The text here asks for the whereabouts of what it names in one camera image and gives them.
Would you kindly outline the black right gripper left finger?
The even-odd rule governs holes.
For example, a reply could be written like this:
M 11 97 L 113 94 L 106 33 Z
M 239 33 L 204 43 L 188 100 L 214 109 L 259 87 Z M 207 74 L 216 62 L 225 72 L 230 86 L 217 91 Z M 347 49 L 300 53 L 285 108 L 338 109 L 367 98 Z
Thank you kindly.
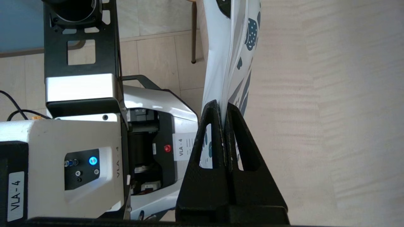
M 206 127 L 211 125 L 211 169 L 199 165 Z M 224 223 L 228 219 L 228 181 L 224 161 L 225 145 L 220 108 L 216 100 L 208 102 L 201 116 L 193 151 L 176 202 L 177 222 Z

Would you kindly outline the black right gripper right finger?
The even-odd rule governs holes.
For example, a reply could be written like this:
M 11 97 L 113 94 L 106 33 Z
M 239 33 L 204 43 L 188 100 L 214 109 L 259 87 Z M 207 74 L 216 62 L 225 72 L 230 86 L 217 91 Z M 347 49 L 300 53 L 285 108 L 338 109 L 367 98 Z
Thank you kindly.
M 230 221 L 289 225 L 288 207 L 271 175 L 241 111 L 228 104 L 224 135 Z

